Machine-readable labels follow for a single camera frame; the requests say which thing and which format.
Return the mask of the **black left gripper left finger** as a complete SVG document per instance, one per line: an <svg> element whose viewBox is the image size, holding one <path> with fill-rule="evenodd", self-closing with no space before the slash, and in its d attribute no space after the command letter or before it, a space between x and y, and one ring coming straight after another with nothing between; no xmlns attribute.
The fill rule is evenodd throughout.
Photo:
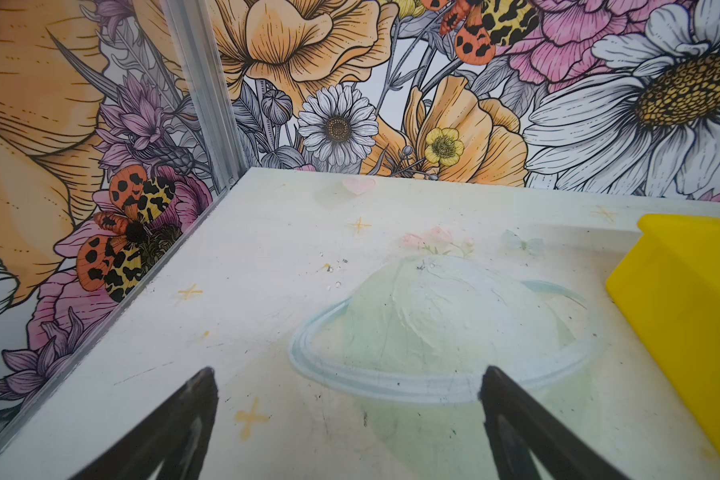
<svg viewBox="0 0 720 480"><path fill-rule="evenodd" d="M75 479L197 479L219 402L214 370L205 367Z"/></svg>

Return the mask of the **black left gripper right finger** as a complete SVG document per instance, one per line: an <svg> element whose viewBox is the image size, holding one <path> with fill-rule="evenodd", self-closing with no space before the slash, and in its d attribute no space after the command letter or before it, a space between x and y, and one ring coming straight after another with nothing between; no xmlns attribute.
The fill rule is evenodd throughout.
<svg viewBox="0 0 720 480"><path fill-rule="evenodd" d="M538 479L535 460L554 479L627 478L500 368L487 368L479 398L501 479Z"/></svg>

